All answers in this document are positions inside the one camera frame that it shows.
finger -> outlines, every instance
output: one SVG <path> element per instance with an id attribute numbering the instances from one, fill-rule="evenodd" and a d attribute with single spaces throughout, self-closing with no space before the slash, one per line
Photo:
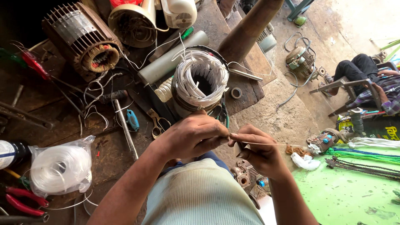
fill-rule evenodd
<path id="1" fill-rule="evenodd" d="M 242 126 L 239 130 L 238 133 L 241 134 L 255 134 L 255 135 L 260 135 L 263 137 L 271 137 L 269 134 L 261 131 L 260 129 L 256 128 L 253 126 L 251 123 L 246 123 L 244 126 Z"/>
<path id="2" fill-rule="evenodd" d="M 263 137 L 263 136 L 255 135 L 255 134 L 231 133 L 231 134 L 229 134 L 229 137 L 234 141 L 248 142 L 248 143 L 261 143 L 261 144 L 272 143 L 272 140 L 273 140 L 273 138 L 267 138 L 267 137 Z"/>
<path id="3" fill-rule="evenodd" d="M 247 160 L 261 175 L 265 174 L 267 162 L 263 156 L 250 149 L 243 149 L 238 155 L 238 158 Z"/>
<path id="4" fill-rule="evenodd" d="M 208 115 L 204 115 L 204 114 L 198 114 L 198 115 L 190 114 L 183 121 L 186 122 L 186 123 L 193 123 L 194 122 L 195 125 L 198 125 L 198 126 L 209 124 L 209 123 L 216 123 L 216 122 L 219 123 L 219 121 L 216 120 L 215 118 L 210 117 Z"/>
<path id="5" fill-rule="evenodd" d="M 213 123 L 197 126 L 194 135 L 199 140 L 204 140 L 214 136 L 229 137 L 229 131 L 218 120 L 214 119 Z"/>
<path id="6" fill-rule="evenodd" d="M 229 147 L 233 147 L 235 145 L 235 143 L 236 143 L 235 140 L 230 139 L 229 142 L 228 142 L 228 146 Z"/>
<path id="7" fill-rule="evenodd" d="M 221 136 L 214 136 L 200 141 L 195 147 L 194 151 L 200 153 L 199 155 L 211 151 L 220 145 L 228 143 L 228 138 Z"/>

blue tool handle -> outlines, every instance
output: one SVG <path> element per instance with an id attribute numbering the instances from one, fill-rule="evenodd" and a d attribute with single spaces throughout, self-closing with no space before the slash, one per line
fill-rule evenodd
<path id="1" fill-rule="evenodd" d="M 139 122 L 138 118 L 136 118 L 135 113 L 132 110 L 127 109 L 126 117 L 128 118 L 126 122 L 129 123 L 129 125 L 133 128 L 135 132 L 137 132 L 139 130 Z"/>

blue cap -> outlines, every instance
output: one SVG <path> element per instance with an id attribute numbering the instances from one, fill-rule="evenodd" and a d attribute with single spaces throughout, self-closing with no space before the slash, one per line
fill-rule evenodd
<path id="1" fill-rule="evenodd" d="M 264 186 L 265 186 L 265 183 L 264 183 L 264 181 L 259 181 L 259 182 L 258 182 L 258 185 L 260 185 L 261 187 L 264 187 Z"/>

gray pvc pipe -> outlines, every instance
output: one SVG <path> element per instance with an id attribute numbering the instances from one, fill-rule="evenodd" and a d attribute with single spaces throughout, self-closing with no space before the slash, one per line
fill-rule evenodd
<path id="1" fill-rule="evenodd" d="M 183 41 L 185 47 L 193 45 L 208 45 L 208 37 L 204 31 L 199 31 L 193 36 L 189 37 L 187 40 Z M 182 43 L 177 47 L 169 50 L 163 56 L 156 59 L 154 62 L 150 63 L 143 69 L 139 71 L 139 76 L 144 84 L 154 84 L 159 81 L 163 76 L 165 76 L 170 71 L 176 69 L 179 64 L 181 57 L 177 57 L 174 61 L 171 61 L 173 56 L 183 49 Z"/>

black pants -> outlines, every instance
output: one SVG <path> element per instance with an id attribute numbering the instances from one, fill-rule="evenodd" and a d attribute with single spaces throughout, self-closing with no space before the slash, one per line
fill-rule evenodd
<path id="1" fill-rule="evenodd" d="M 377 77 L 378 71 L 371 57 L 366 54 L 359 54 L 351 61 L 343 60 L 338 64 L 333 81 L 340 80 L 344 76 L 350 81 L 369 78 L 372 82 L 380 85 L 384 79 Z M 357 96 L 367 90 L 361 85 L 354 86 L 353 88 Z"/>

